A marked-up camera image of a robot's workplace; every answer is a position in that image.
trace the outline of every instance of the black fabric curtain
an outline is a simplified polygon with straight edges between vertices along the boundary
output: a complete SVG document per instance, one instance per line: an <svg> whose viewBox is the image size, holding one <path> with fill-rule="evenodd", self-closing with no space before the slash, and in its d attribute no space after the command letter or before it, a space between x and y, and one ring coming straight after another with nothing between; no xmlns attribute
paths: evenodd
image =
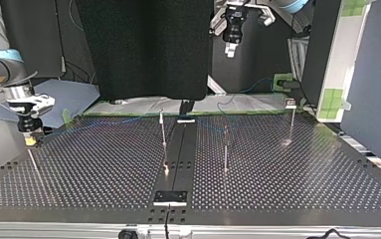
<svg viewBox="0 0 381 239"><path fill-rule="evenodd" d="M211 0L77 0L104 100L202 100Z"/></svg>

